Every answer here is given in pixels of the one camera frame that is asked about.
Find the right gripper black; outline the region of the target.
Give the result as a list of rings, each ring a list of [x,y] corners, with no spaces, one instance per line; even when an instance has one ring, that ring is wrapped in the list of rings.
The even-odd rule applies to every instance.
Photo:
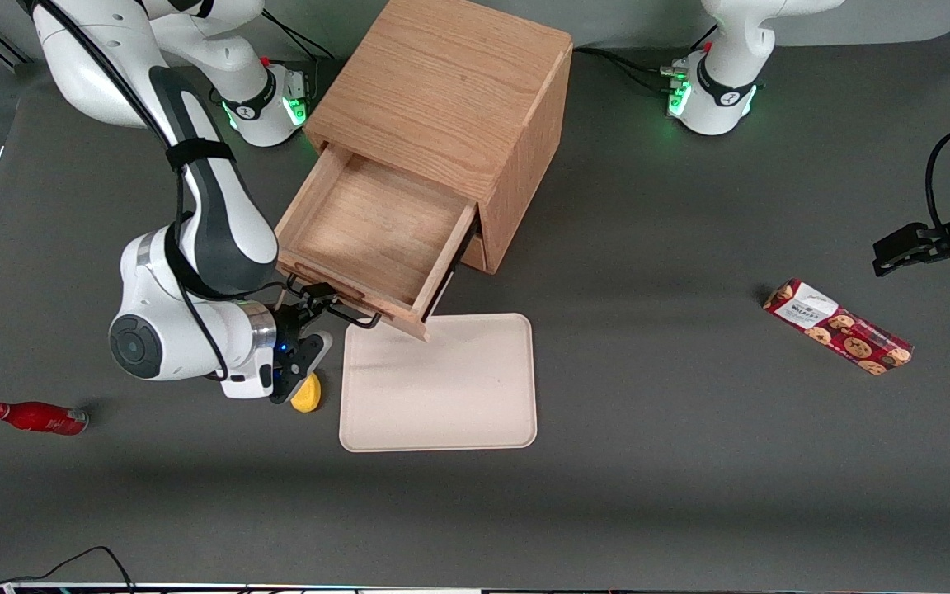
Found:
[[[298,393],[304,381],[319,367],[331,350],[333,338],[327,331],[310,333],[305,328],[338,301],[338,292],[328,283],[296,285],[285,290],[294,302],[275,311],[275,347],[269,401],[285,403]]]

